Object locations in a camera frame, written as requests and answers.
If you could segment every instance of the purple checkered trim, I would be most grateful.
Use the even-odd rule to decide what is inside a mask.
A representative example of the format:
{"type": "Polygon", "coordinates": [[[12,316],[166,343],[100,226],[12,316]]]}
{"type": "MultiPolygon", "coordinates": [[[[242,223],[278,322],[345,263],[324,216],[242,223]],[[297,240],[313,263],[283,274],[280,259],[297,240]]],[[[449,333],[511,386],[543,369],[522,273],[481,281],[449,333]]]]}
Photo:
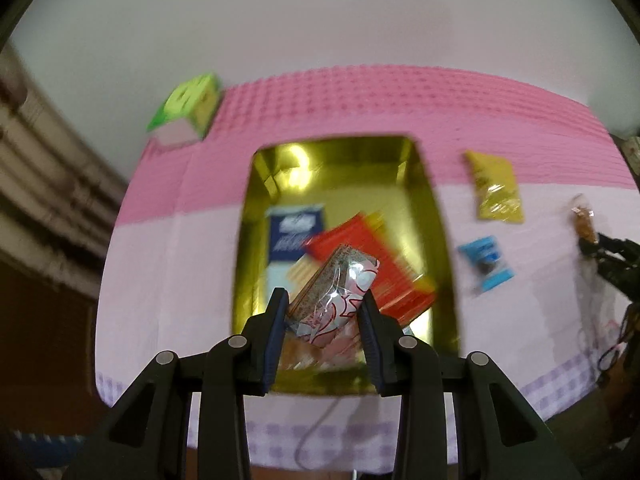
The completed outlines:
{"type": "MultiPolygon", "coordinates": [[[[596,375],[587,355],[580,354],[523,386],[520,391],[542,419],[562,412],[586,396],[596,375]]],[[[109,406],[120,398],[122,383],[96,373],[100,397],[109,406]]],[[[249,455],[255,465],[285,469],[329,469],[388,472],[393,469],[398,422],[354,424],[346,428],[320,425],[257,424],[246,422],[249,455]]],[[[198,445],[198,421],[190,420],[188,444],[198,445]]],[[[453,414],[447,417],[447,455],[456,462],[456,428],[453,414]]]]}

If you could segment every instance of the pink tablecloth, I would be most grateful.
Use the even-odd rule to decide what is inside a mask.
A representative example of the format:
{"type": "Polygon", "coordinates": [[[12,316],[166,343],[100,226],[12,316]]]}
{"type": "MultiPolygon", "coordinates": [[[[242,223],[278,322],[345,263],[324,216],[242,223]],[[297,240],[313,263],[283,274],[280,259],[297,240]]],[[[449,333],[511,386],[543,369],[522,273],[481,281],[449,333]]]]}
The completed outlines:
{"type": "MultiPolygon", "coordinates": [[[[204,142],[150,143],[122,204],[102,280],[97,386],[113,404],[163,349],[207,351],[230,333],[236,238],[250,159],[266,144],[366,132],[407,133],[420,148],[449,247],[497,236],[516,277],[477,296],[451,259],[463,354],[487,352],[541,416],[593,387],[593,356],[626,307],[581,261],[567,204],[585,193],[597,227],[640,238],[640,196],[607,132],[585,106],[477,73],[409,66],[314,70],[229,89],[204,142]],[[523,225],[479,222],[462,152],[506,156],[523,225]]],[[[456,455],[449,410],[450,459],[456,455]]],[[[397,399],[268,395],[247,399],[254,463],[390,470],[397,399]]],[[[190,421],[196,445],[198,402],[190,421]]]]}

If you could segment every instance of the beige curtain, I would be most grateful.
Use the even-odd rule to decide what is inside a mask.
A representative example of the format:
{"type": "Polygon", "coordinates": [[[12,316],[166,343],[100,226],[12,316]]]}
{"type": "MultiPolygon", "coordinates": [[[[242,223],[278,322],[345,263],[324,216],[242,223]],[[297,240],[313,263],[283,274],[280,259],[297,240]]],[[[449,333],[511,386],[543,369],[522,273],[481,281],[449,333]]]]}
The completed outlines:
{"type": "Polygon", "coordinates": [[[97,298],[126,182],[0,52],[0,258],[97,298]]]}

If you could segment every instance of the dotted pink fabric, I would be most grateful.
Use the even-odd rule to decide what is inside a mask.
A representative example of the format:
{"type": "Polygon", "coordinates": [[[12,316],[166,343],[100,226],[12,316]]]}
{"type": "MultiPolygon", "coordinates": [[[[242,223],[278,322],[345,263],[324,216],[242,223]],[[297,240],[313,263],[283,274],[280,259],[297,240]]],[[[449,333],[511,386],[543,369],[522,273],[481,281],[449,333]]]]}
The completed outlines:
{"type": "Polygon", "coordinates": [[[167,149],[151,141],[118,224],[241,203],[261,146],[351,134],[407,134],[434,185],[470,180],[462,153],[506,156],[518,181],[633,189],[590,110],[529,84],[462,70],[350,66],[230,88],[207,138],[167,149]]]}

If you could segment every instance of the white wall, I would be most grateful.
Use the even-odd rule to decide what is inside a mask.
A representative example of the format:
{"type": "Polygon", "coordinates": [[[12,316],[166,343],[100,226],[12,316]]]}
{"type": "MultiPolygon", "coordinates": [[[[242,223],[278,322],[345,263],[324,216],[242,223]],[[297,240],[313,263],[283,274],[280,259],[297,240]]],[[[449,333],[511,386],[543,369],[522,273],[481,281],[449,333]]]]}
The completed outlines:
{"type": "Polygon", "coordinates": [[[360,63],[466,68],[640,124],[640,47],[609,0],[35,0],[13,41],[53,103],[123,175],[179,82],[360,63]]]}

